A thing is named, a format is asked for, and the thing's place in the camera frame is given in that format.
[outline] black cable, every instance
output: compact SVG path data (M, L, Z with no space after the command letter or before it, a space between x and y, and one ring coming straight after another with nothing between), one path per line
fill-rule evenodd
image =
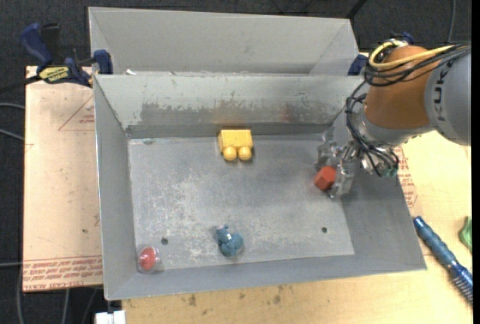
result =
M17 140L25 141L25 139L23 137L21 137L20 135L9 132L8 130L5 130L5 129L0 129L0 134L3 134L5 136L9 136L9 137L13 137L14 139L17 139Z
M95 296L97 295L98 289L94 288L93 293L90 296L90 299L88 300L87 307L85 309L85 313L83 314L82 321L80 324L86 324L87 317L90 314L90 308L92 307L93 301L95 299Z
M459 43L452 46L450 49L446 51L439 52L437 55L427 58L419 63L415 64L410 68L403 69L398 72L392 72L393 70L398 70L404 65L410 64L411 61L408 61L403 64L395 65L394 67L385 68L385 69L378 69L376 67L372 67L370 64L365 65L364 69L364 79L365 81L370 84L371 86L391 86L396 83L400 82L408 82L412 80L416 80L421 76L431 72L432 70L438 69L439 67L443 66L444 64L451 63L456 59L459 59L461 56L466 55L471 50L471 45L468 43ZM420 73L415 77L407 77L412 74L413 72L418 71L419 69L426 67L434 62L439 62L439 64L435 67L432 67L430 70L426 70L425 72ZM383 82L374 81L374 79L381 79Z
M14 103L0 103L0 107L10 107L10 108L17 108L19 110L25 110L23 105L14 104Z
M21 82L15 82L14 84L6 85L5 87L0 87L0 94L11 91L12 89L26 86L31 83L35 83L39 80L42 80L39 76L33 76L33 77L29 77L28 79L24 79Z
M359 92L360 88L366 83L367 82L365 80L362 81L360 85L357 86L357 88L353 91L353 93L346 99L346 126L353 139L358 143L361 152L369 160L374 172L378 176L382 177L382 173L380 173L378 166L374 163L373 156L376 157L378 160L382 161L387 166L387 168L391 170L398 169L398 156L393 152L391 148L388 151L383 151L376 146L364 141L360 132L354 127L351 119L351 115L353 114L355 105L363 104L365 98L367 97L366 93L356 97L356 94Z

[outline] yellow toy block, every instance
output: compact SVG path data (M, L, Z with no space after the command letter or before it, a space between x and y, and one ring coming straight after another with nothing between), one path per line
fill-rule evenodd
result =
M223 129L218 134L218 146L223 158L233 161L237 158L243 161L252 158L254 141L248 129Z

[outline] red sphere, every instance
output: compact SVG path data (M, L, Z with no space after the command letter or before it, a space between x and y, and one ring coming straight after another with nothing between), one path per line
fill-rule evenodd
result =
M138 256L138 264L144 271L150 271L157 262L157 254L153 247L145 247Z

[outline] wire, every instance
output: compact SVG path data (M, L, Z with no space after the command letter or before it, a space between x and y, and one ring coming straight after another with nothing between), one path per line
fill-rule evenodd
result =
M0 129L0 134L4 134L4 135L7 135L9 137L13 137L14 139L25 141L25 139L23 137L21 137L20 135L8 132L8 130L5 130L5 129Z
M80 324L85 324L86 323L87 317L90 313L90 308L92 307L93 300L94 300L95 296L97 295L97 292L98 292L98 289L95 288L93 293L91 294L90 300L88 300L87 308L85 309L85 313L83 314L83 318L82 318L82 321L80 322Z
M385 68L395 68L399 65L402 65L402 64L405 64L405 63L408 63L408 62L412 62L413 60L435 56L438 53L441 53L441 52L446 51L446 50L453 47L452 45L441 46L440 48L430 49L430 50L427 50L427 51L424 51L424 52L416 53L415 55L400 58L400 59L395 60L395 61L389 61L387 63L377 63L377 62L375 62L375 58L379 55L380 52L384 51L386 49L386 47L393 47L393 46L399 47L399 45L395 44L395 42L387 41L384 44L382 44L381 46L379 46L378 48L376 48L370 54L370 56L368 58L368 64L371 67L375 67L375 68L384 68L384 69Z
M21 266L22 262L0 262L0 268Z
M23 266L20 267L18 281L16 283L16 315L18 316L19 324L24 324L22 312L22 276Z
M67 311L68 311L68 303L70 301L70 288L65 291L65 302L63 304L63 314L61 316L61 324L65 324L67 322Z
M457 0L451 0L450 28L448 29L447 43L452 41L453 27L455 24L455 12L457 10Z
M25 110L23 105L13 104L13 103L0 103L0 107L10 107L10 108L18 108L19 110Z
M346 126L350 134L352 135L353 139L358 143L360 151L364 154L364 156L370 162L375 173L379 177L382 177L383 174L379 171L378 164L375 164L374 157L378 161L383 162L383 164L386 167L384 170L386 170L387 173L390 173L393 170L395 171L398 170L399 159L398 159L398 156L393 152L393 149L381 148L366 141L360 134L359 130L354 126L354 123L352 120L352 114L354 112L354 108L357 104L363 104L365 98L367 97L366 93L358 97L356 96L356 94L359 92L360 88L365 85L365 83L367 83L367 81L363 80L360 83L360 85L358 85L357 88L352 92L352 94L346 99L346 103L345 103L346 104L345 106Z
M392 47L402 47L403 45L404 44L398 40L389 40L379 48L375 49L376 56L384 54L384 50L388 53ZM395 83L409 82L424 76L434 69L442 67L444 64L451 64L454 60L470 53L471 49L472 46L469 43L455 43L449 46L426 51L430 54L425 52L417 53L407 58L401 58L385 64L375 62L375 56L371 56L365 65L364 79L371 86L391 86ZM413 66L405 67L406 64L419 59L421 61ZM419 72L420 69L429 65L431 65L431 67L427 70L423 70L420 74L415 76L410 76L414 72Z

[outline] blue clamp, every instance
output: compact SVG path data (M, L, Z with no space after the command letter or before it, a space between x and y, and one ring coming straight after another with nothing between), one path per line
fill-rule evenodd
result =
M244 246L242 235L229 233L227 225L217 228L217 242L220 245L222 254L227 257L235 256Z
M355 57L355 60L353 60L353 63L350 65L347 75L358 76L362 72L365 65L367 65L367 61L368 57L359 53L357 57Z
M49 84L73 83L91 87L92 75L86 73L73 58L67 57L64 64L53 64L53 57L47 49L40 34L40 24L37 22L27 26L20 35L20 42L28 53L37 57L37 76ZM97 62L101 74L112 74L113 65L110 55L105 49L95 51L92 58L82 63Z

